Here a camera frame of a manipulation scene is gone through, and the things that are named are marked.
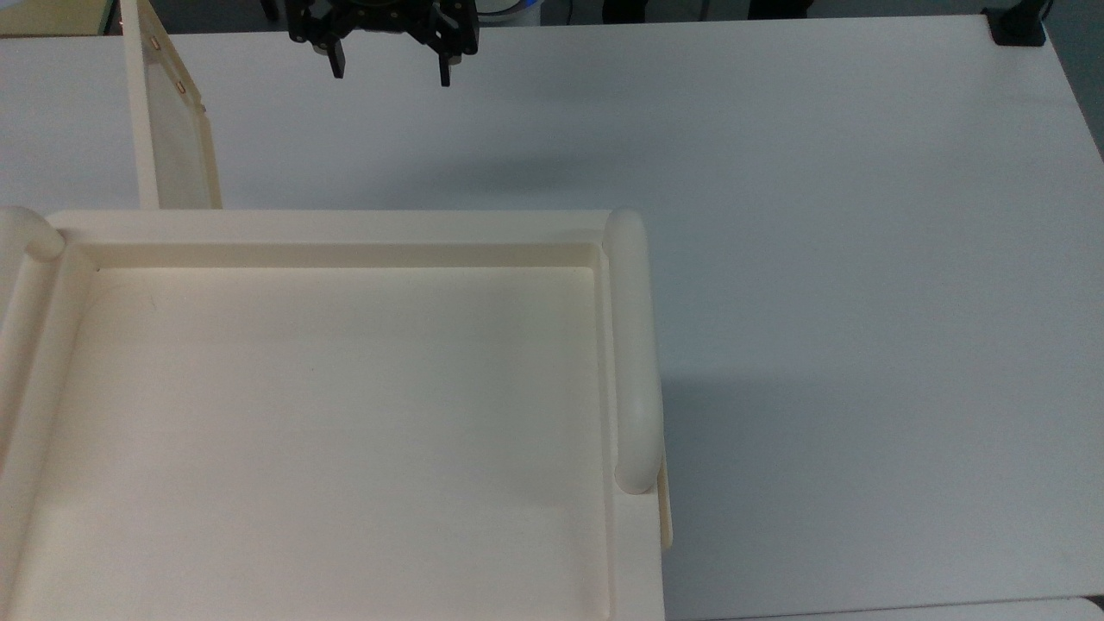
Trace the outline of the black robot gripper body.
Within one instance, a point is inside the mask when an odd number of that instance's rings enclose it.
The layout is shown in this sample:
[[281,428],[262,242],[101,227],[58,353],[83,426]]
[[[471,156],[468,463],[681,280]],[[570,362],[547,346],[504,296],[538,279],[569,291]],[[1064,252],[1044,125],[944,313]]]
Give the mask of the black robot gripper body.
[[288,1],[289,38],[327,54],[354,31],[401,33],[439,55],[475,55],[480,18],[473,1]]

